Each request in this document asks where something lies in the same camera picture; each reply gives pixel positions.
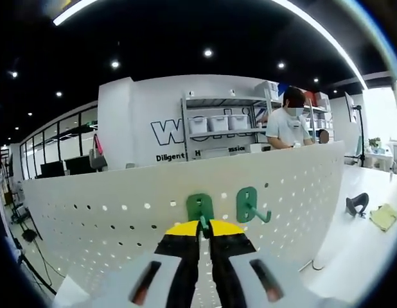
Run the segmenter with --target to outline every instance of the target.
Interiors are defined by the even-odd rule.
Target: person
[[[330,139],[330,135],[326,130],[319,130],[318,135],[319,135],[319,143],[321,144],[328,143]]]
[[[283,96],[283,107],[273,111],[267,121],[266,136],[277,150],[313,144],[306,120],[302,116],[306,98],[301,90],[289,87]]]

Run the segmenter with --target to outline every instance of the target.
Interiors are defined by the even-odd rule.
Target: white table
[[[380,169],[384,170],[386,172],[390,171],[390,168],[393,166],[393,154],[391,153],[390,150],[386,150],[386,152],[384,154],[379,154],[379,153],[373,153],[373,152],[367,152],[364,153],[364,155],[369,158],[371,158],[371,160],[380,160],[381,166]]]
[[[369,195],[366,219],[345,213],[346,197],[360,193]],[[334,218],[314,260],[316,268],[324,268],[310,266],[301,272],[309,289],[355,304],[378,283],[397,249],[397,221],[385,233],[369,220],[369,211],[383,203],[397,210],[396,175],[345,166]]]

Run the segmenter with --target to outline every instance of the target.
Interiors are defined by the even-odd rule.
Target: ceiling light
[[[287,1],[287,0],[271,0],[271,1],[281,5],[282,7],[286,8],[287,10],[295,13],[298,17],[302,18],[304,21],[306,21],[308,24],[310,24],[314,29],[316,29],[326,40],[328,40],[328,42],[330,42],[330,44],[333,45],[333,47],[339,52],[340,56],[342,56],[345,59],[348,66],[350,66],[350,69],[354,72],[355,76],[360,81],[363,89],[368,90],[366,82],[364,81],[363,76],[361,76],[360,71],[358,70],[355,63],[352,61],[350,56],[346,53],[344,48],[341,47],[340,43],[326,29],[324,29],[323,26],[321,26],[314,18],[312,18],[310,15],[308,15],[306,12],[304,12],[298,6],[292,4],[290,1]]]
[[[204,51],[204,56],[206,57],[206,58],[209,58],[209,57],[211,57],[213,55],[213,52],[212,52],[212,50],[211,49],[206,49],[205,51]]]
[[[119,66],[120,66],[120,63],[117,60],[111,62],[111,67],[113,69],[117,69]]]
[[[73,16],[75,13],[77,13],[81,9],[85,8],[86,6],[92,4],[96,1],[97,0],[81,0],[80,2],[77,2],[75,5],[70,6],[66,11],[64,11],[59,16],[57,16],[56,19],[53,21],[53,23],[56,26],[60,25],[62,22],[64,22],[66,19]]]

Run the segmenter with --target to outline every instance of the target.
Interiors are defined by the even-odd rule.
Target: glass wall
[[[40,176],[43,164],[61,160],[66,170],[66,159],[88,155],[97,127],[95,106],[52,124],[21,144],[24,179]]]

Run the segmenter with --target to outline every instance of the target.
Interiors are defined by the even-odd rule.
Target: black hair
[[[296,108],[303,107],[306,101],[306,97],[300,89],[295,87],[288,87],[286,92],[284,92],[283,96],[283,106],[286,104],[288,100],[288,107]]]

